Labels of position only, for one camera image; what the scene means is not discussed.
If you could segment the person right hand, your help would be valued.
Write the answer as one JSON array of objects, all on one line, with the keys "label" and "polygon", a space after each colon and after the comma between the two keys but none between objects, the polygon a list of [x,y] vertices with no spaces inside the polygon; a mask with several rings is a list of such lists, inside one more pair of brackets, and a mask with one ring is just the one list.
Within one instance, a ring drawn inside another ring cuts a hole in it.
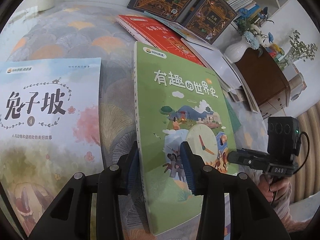
[{"label": "person right hand", "polygon": [[285,177],[277,182],[273,182],[270,176],[262,174],[259,177],[258,189],[274,208],[288,208],[292,186],[290,179]]}]

